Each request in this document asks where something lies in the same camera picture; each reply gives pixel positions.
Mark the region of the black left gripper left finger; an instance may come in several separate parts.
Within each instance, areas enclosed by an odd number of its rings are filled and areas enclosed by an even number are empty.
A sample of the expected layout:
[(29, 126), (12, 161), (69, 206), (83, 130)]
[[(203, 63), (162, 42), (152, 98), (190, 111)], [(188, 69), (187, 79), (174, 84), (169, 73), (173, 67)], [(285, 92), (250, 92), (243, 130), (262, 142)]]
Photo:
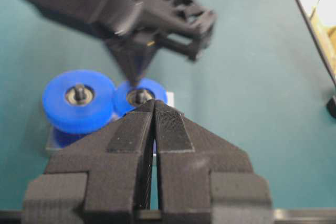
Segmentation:
[(52, 154), (23, 202), (22, 223), (133, 223), (151, 198), (150, 100)]

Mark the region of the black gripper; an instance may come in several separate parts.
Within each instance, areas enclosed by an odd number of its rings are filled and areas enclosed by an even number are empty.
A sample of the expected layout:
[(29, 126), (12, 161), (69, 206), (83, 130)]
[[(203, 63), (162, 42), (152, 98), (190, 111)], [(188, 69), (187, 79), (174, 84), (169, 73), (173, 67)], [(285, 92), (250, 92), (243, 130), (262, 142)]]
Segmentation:
[[(197, 0), (26, 0), (56, 22), (106, 42), (130, 85), (145, 76), (159, 46), (195, 60), (208, 47), (216, 14)], [(152, 34), (136, 35), (143, 30)]]

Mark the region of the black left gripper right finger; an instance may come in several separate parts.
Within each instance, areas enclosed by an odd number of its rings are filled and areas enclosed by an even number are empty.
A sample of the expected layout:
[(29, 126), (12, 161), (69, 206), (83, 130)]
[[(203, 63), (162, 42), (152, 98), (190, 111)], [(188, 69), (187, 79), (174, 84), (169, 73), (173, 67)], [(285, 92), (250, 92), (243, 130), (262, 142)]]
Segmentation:
[(163, 102), (154, 115), (164, 223), (273, 223), (268, 183), (244, 150)]

